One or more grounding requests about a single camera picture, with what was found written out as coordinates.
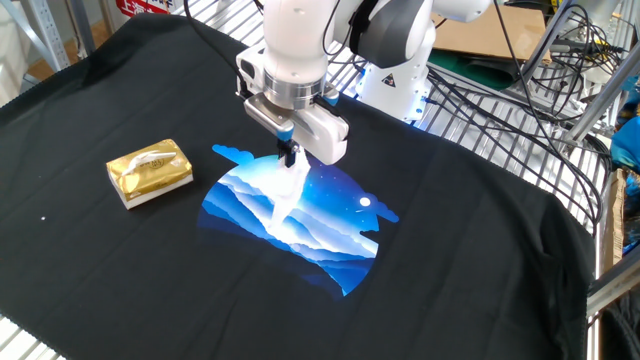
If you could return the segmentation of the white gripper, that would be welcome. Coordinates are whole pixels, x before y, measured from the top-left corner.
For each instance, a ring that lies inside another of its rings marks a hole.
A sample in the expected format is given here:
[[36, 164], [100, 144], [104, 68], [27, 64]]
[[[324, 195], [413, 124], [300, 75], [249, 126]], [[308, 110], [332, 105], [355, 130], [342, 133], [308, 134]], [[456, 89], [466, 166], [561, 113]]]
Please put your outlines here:
[[[320, 105], [295, 110], [293, 140], [325, 165], [337, 163], [347, 151], [346, 136], [349, 125]], [[284, 165], [291, 168], [296, 162], [298, 144], [277, 140], [278, 158], [284, 157]]]

